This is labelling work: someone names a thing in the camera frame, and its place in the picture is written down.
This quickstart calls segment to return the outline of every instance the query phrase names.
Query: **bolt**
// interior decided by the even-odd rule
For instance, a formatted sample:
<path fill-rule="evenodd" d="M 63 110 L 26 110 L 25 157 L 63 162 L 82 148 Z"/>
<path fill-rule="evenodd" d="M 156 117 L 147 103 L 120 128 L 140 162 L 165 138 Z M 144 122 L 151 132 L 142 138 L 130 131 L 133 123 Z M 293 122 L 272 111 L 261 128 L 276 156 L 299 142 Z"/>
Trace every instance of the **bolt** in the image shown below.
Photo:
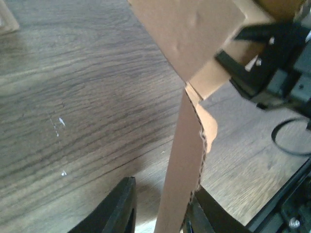
<path fill-rule="evenodd" d="M 257 59 L 256 61 L 256 65 L 259 67 L 261 66 L 262 60 L 260 58 Z"/>
<path fill-rule="evenodd" d="M 300 227 L 300 222 L 298 219 L 296 219 L 295 217 L 292 217 L 290 222 L 288 223 L 288 226 L 291 229 L 297 229 L 298 227 Z"/>
<path fill-rule="evenodd" d="M 269 45 L 273 45 L 275 42 L 275 38 L 272 36 L 269 40 Z"/>

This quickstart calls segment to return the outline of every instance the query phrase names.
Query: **wood grain surface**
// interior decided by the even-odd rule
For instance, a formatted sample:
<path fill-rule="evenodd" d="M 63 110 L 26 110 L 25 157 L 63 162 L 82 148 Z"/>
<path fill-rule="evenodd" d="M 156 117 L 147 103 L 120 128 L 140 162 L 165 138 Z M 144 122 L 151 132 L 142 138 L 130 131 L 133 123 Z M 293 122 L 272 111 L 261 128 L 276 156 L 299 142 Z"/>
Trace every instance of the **wood grain surface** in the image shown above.
<path fill-rule="evenodd" d="M 183 83 L 125 0 L 7 4 L 21 28 L 0 37 L 0 232 L 65 233 L 124 176 L 152 232 Z M 305 160 L 269 137 L 292 113 L 229 85 L 204 106 L 220 125 L 203 185 L 245 224 Z"/>

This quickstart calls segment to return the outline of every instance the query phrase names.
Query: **black cable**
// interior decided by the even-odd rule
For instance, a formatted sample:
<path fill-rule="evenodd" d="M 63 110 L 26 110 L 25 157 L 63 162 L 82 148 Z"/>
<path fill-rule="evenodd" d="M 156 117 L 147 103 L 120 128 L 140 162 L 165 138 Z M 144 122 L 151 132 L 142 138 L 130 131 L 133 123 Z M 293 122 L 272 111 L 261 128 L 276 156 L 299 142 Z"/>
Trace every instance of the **black cable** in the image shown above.
<path fill-rule="evenodd" d="M 278 134 L 278 132 L 280 131 L 280 129 L 282 129 L 285 125 L 294 122 L 294 121 L 304 121 L 304 122 L 308 122 L 308 120 L 306 118 L 303 117 L 296 117 L 296 118 L 290 118 L 284 122 L 281 122 L 280 124 L 278 124 L 272 131 L 271 133 L 271 138 L 272 141 L 274 142 L 274 144 L 283 152 L 287 153 L 287 154 L 291 154 L 291 155 L 296 155 L 296 156 L 311 156 L 311 151 L 310 152 L 306 152 L 306 153 L 299 153 L 299 152 L 294 152 L 294 151 L 290 151 L 282 146 L 280 146 L 277 142 L 276 142 L 276 136 Z"/>

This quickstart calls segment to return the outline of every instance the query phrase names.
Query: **white scratch mark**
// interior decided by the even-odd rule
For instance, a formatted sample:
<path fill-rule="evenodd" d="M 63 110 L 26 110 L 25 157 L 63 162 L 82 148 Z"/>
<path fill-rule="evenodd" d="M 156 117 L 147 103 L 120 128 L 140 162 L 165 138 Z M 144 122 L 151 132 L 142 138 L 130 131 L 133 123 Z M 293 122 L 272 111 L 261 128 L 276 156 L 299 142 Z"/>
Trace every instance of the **white scratch mark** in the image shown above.
<path fill-rule="evenodd" d="M 54 128 L 54 130 L 55 130 L 56 137 L 59 137 L 59 133 L 58 133 L 58 131 L 57 131 L 57 129 L 56 129 L 56 125 L 53 123 L 53 121 L 52 121 L 52 119 L 51 119 L 51 117 L 50 117 L 49 114 L 48 114 L 48 116 L 49 116 L 50 122 L 51 122 L 51 124 L 53 125 L 53 128 Z"/>
<path fill-rule="evenodd" d="M 65 125 L 65 123 L 64 123 L 62 118 L 59 117 L 58 120 L 59 120 L 60 123 L 62 123 L 66 127 L 66 125 Z"/>

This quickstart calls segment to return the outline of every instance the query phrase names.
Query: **tabletop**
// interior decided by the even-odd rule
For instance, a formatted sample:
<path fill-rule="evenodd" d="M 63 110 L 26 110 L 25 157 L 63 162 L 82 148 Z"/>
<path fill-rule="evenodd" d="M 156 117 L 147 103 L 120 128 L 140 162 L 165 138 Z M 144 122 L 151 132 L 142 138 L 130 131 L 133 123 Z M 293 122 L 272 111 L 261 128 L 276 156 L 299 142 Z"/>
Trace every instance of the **tabletop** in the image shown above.
<path fill-rule="evenodd" d="M 128 3 L 8 0 L 0 37 L 0 229 L 65 233 L 124 176 L 137 232 L 152 232 L 184 84 Z M 289 111 L 264 113 L 225 85 L 203 186 L 246 224 L 303 164 L 271 142 Z"/>

